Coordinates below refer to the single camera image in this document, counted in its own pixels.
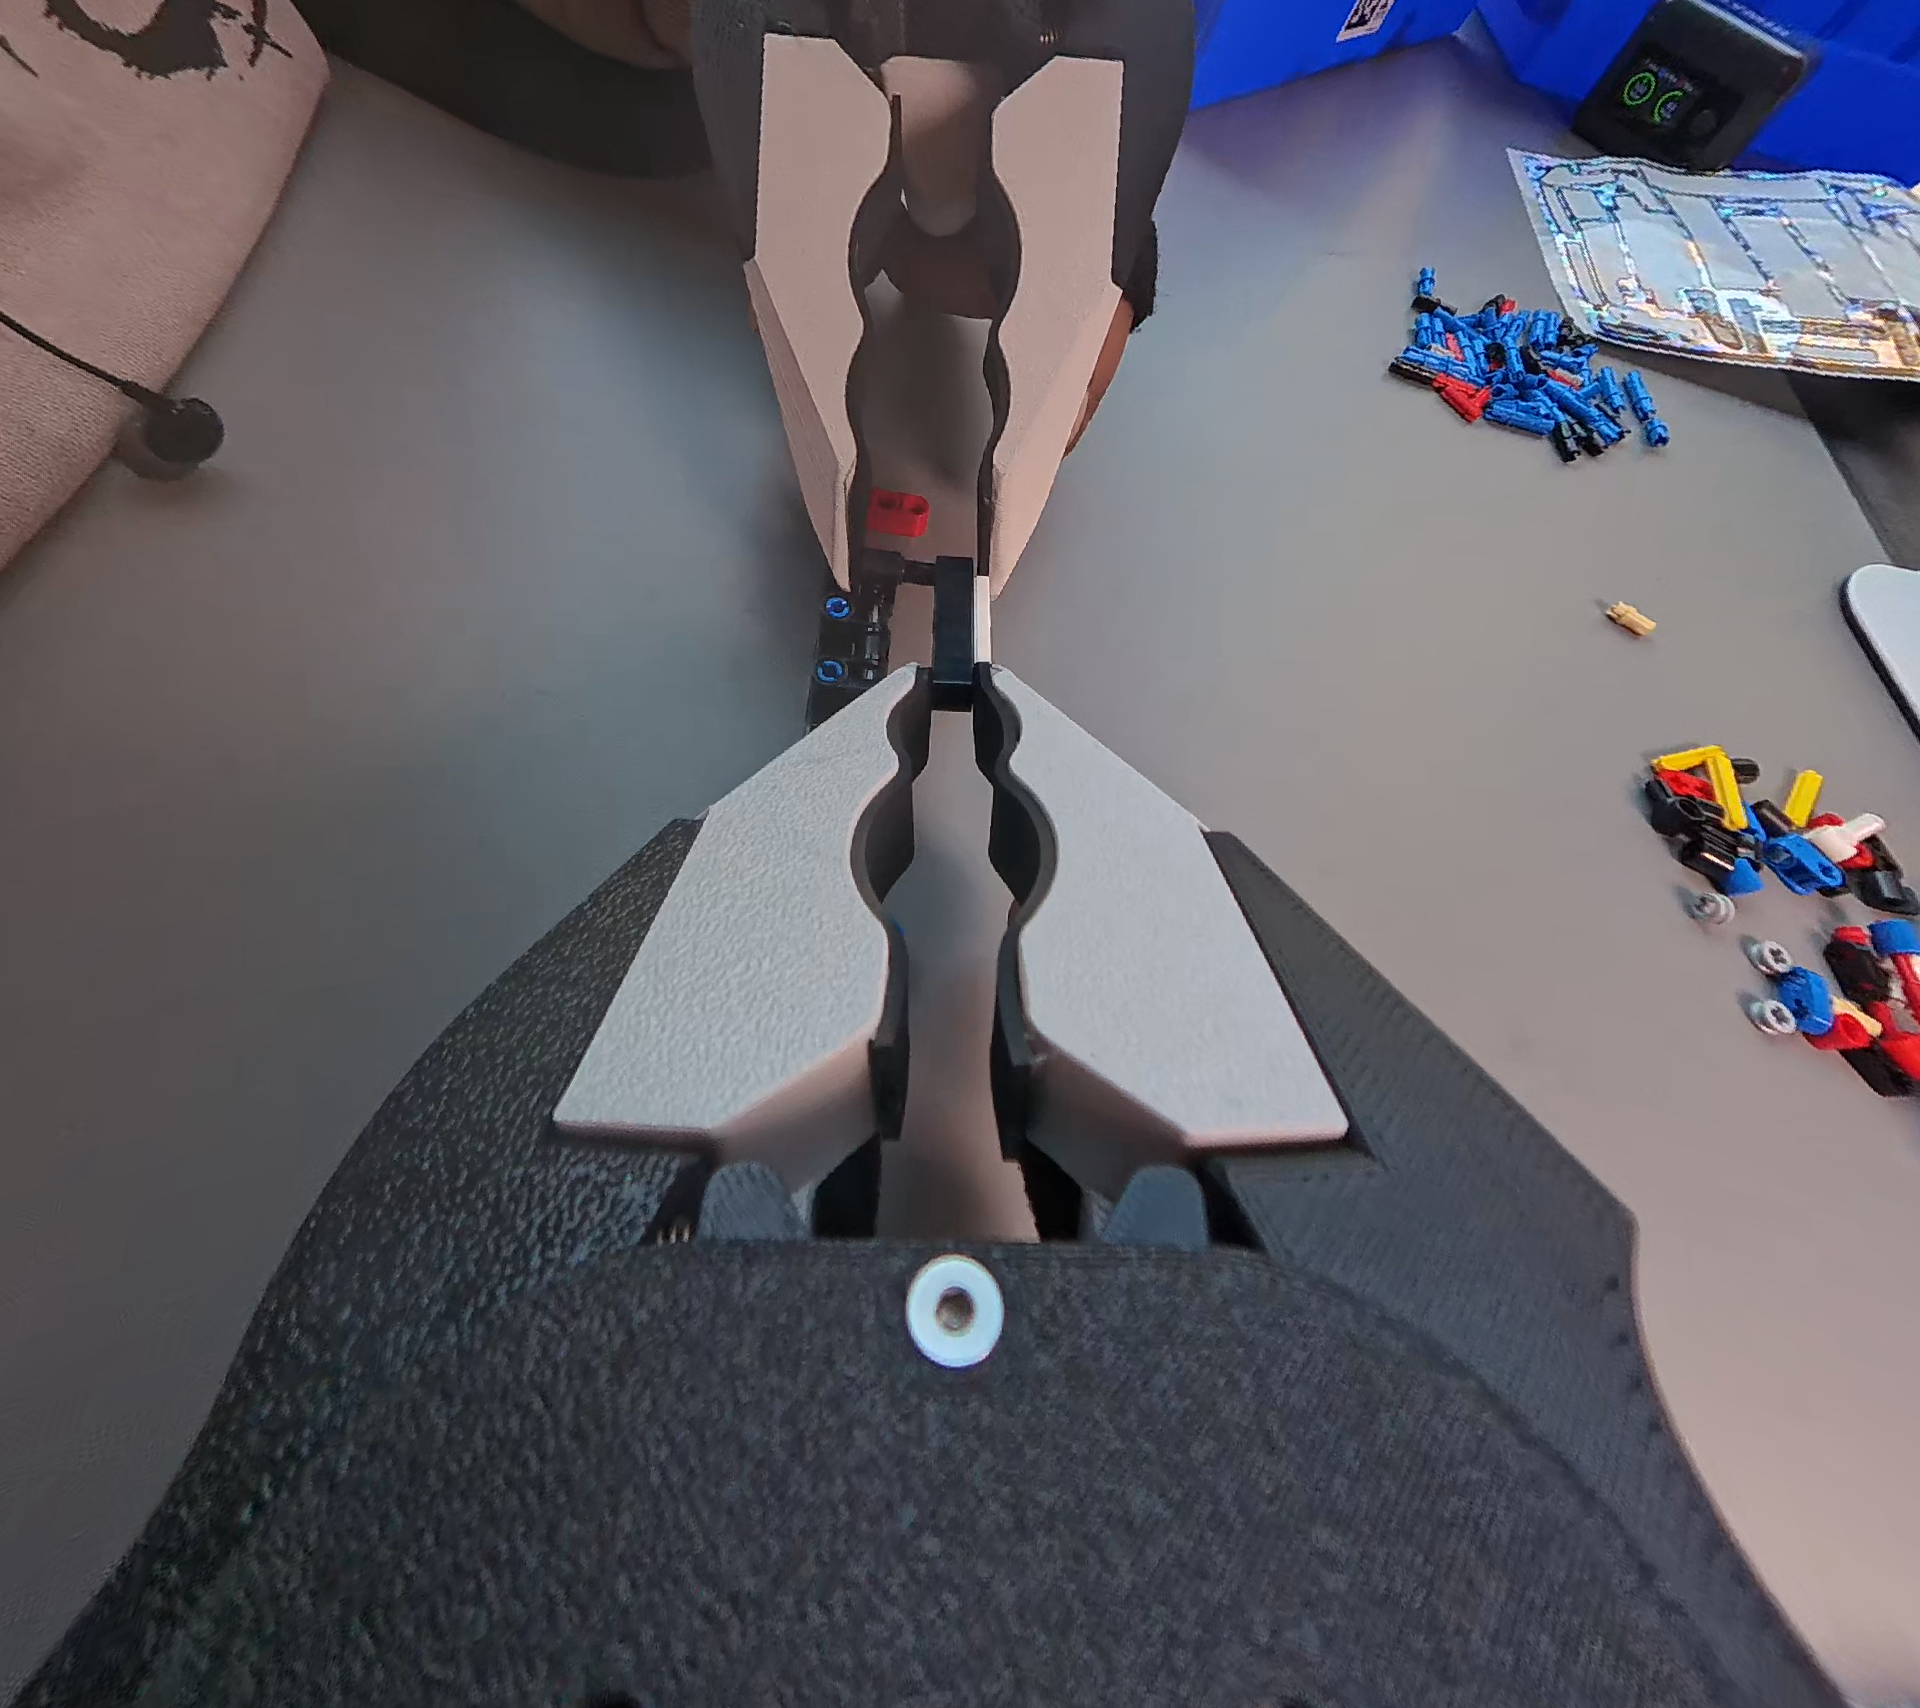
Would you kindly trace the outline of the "black sweater drawstring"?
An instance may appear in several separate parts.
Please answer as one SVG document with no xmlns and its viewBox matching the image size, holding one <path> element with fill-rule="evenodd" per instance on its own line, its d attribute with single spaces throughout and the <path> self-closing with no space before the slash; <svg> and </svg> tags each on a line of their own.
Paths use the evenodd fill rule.
<svg viewBox="0 0 1920 1708">
<path fill-rule="evenodd" d="M 2 313 L 2 328 L 35 352 L 105 387 L 127 404 L 111 457 L 134 476 L 175 482 L 203 470 L 222 449 L 224 422 L 204 400 L 167 396 L 130 377 L 99 369 L 8 313 Z"/>
</svg>

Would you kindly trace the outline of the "pile of mixed toy pieces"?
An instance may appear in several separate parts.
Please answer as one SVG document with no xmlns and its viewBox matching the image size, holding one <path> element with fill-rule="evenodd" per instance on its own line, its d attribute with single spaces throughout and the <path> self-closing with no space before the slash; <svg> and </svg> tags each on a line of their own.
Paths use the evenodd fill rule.
<svg viewBox="0 0 1920 1708">
<path fill-rule="evenodd" d="M 1918 897 L 1873 812 L 1824 808 L 1826 782 L 1797 771 L 1779 800 L 1756 761 L 1698 745 L 1645 761 L 1641 814 L 1690 876 L 1688 917 L 1731 929 L 1770 886 L 1822 911 L 1818 954 L 1799 962 L 1772 936 L 1739 938 L 1758 1034 L 1832 1055 L 1885 1100 L 1918 1098 Z"/>
</svg>

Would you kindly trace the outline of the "small black white toy brick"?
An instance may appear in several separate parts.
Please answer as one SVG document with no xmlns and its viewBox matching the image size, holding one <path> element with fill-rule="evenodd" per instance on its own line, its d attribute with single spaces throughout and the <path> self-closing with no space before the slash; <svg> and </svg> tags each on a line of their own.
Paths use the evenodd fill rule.
<svg viewBox="0 0 1920 1708">
<path fill-rule="evenodd" d="M 971 712 L 980 665 L 992 660 L 992 580 L 972 558 L 937 556 L 932 562 L 932 704 Z"/>
</svg>

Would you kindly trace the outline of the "small black display device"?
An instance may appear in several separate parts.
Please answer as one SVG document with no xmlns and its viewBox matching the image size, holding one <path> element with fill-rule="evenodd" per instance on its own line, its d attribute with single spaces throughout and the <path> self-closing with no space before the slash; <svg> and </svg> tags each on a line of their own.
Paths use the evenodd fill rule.
<svg viewBox="0 0 1920 1708">
<path fill-rule="evenodd" d="M 1592 151 L 1733 168 L 1818 71 L 1822 45 L 1739 0 L 1659 0 L 1571 116 Z"/>
</svg>

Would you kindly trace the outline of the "grey desk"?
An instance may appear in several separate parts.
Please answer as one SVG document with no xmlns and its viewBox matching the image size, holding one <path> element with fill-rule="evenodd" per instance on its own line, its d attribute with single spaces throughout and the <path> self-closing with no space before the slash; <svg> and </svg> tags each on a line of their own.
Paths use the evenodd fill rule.
<svg viewBox="0 0 1920 1708">
<path fill-rule="evenodd" d="M 1785 377 L 1647 359 L 1670 449 L 1577 467 L 1388 377 L 1423 264 L 1551 299 L 1507 153 L 1565 147 L 1477 41 L 1203 112 L 996 656 L 1635 1215 L 1727 1527 L 1846 1697 L 1916 1705 L 1916 1104 L 1752 1032 L 1635 808 L 1717 743 L 1916 866 L 1836 595 L 1900 511 Z M 349 69 L 183 385 L 210 470 L 101 476 L 4 574 L 6 1697 L 397 1079 L 797 736 L 822 580 L 707 188 Z"/>
</svg>

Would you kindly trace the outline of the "silver laptop stand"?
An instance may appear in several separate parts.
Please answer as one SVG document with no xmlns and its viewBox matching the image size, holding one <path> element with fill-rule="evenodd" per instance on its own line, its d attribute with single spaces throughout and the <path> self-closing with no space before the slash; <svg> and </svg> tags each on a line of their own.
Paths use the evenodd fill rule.
<svg viewBox="0 0 1920 1708">
<path fill-rule="evenodd" d="M 1869 564 L 1838 587 L 1840 613 L 1863 656 L 1918 736 L 1918 584 L 1914 568 Z"/>
</svg>

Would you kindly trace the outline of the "shiny sticker sheet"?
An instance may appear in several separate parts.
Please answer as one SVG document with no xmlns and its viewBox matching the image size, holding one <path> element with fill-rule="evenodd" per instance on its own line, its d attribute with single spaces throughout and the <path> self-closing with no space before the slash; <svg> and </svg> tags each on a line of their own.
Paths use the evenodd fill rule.
<svg viewBox="0 0 1920 1708">
<path fill-rule="evenodd" d="M 1785 375 L 1918 379 L 1918 199 L 1842 170 L 1507 160 L 1565 313 L 1620 348 Z"/>
</svg>

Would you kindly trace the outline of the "black toy beam assembly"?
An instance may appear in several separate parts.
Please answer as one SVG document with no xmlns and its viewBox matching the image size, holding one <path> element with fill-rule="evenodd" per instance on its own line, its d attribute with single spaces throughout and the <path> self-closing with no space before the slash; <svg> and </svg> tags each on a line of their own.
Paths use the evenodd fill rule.
<svg viewBox="0 0 1920 1708">
<path fill-rule="evenodd" d="M 871 490 L 863 546 L 846 584 L 830 582 L 820 601 L 815 662 L 805 695 L 803 728 L 813 732 L 883 681 L 891 669 L 893 619 L 904 585 L 935 587 L 937 570 L 906 552 L 928 533 L 924 496 Z"/>
</svg>

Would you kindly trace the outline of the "person's left hand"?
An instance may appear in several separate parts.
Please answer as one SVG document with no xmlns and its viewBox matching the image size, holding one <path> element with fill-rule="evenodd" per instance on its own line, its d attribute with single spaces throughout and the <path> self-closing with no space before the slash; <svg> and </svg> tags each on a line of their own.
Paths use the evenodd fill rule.
<svg viewBox="0 0 1920 1708">
<path fill-rule="evenodd" d="M 1115 383 L 1132 330 L 1134 330 L 1132 305 L 1126 297 L 1121 297 L 1117 301 L 1115 316 L 1111 318 L 1111 324 L 1101 340 L 1099 353 L 1091 369 L 1086 402 L 1080 412 L 1080 420 L 1070 433 L 1068 453 L 1080 445 L 1080 441 L 1087 433 L 1087 428 L 1091 426 L 1093 414 L 1097 412 L 1099 404 L 1105 400 L 1111 385 Z"/>
</svg>

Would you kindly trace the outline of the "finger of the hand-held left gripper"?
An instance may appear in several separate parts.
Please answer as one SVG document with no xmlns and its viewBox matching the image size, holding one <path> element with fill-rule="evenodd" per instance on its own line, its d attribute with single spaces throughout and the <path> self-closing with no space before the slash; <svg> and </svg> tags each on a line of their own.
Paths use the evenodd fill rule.
<svg viewBox="0 0 1920 1708">
<path fill-rule="evenodd" d="M 889 207 L 896 112 L 828 38 L 766 34 L 760 80 L 746 289 L 805 515 L 830 578 L 852 591 L 861 443 L 850 390 L 867 330 L 856 229 L 871 197 Z"/>
<path fill-rule="evenodd" d="M 1004 400 L 980 468 L 978 560 L 992 595 L 1006 589 L 1043 517 L 1117 320 L 1121 104 L 1121 63 L 1056 57 L 992 116 L 992 180 L 1017 256 L 990 336 Z"/>
</svg>

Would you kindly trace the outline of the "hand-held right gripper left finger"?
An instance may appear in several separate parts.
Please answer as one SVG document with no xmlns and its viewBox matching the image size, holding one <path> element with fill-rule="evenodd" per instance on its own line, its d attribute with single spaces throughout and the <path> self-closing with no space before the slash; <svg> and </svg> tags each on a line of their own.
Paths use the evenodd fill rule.
<svg viewBox="0 0 1920 1708">
<path fill-rule="evenodd" d="M 557 1129 L 789 1188 L 900 1135 L 920 669 L 904 665 L 715 802 L 553 1114 Z"/>
</svg>

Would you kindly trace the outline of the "pile of blue toy pins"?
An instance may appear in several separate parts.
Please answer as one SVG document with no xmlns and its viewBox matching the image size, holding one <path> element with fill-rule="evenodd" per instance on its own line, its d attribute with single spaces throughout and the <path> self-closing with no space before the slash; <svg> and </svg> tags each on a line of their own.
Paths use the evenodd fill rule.
<svg viewBox="0 0 1920 1708">
<path fill-rule="evenodd" d="M 1407 338 L 1388 375 L 1456 420 L 1544 445 L 1563 467 L 1627 443 L 1670 447 L 1645 377 L 1602 361 L 1596 338 L 1567 313 L 1507 295 L 1454 305 L 1427 264 L 1411 275 L 1407 309 Z"/>
</svg>

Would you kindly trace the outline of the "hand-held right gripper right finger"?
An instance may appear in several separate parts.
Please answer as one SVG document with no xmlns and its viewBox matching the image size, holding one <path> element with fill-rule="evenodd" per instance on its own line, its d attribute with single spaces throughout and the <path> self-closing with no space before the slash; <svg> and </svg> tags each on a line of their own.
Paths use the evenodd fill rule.
<svg viewBox="0 0 1920 1708">
<path fill-rule="evenodd" d="M 1206 825 L 1000 665 L 974 673 L 974 761 L 1010 895 L 1002 1155 L 1117 1200 L 1142 1168 L 1343 1143 L 1349 1112 Z"/>
</svg>

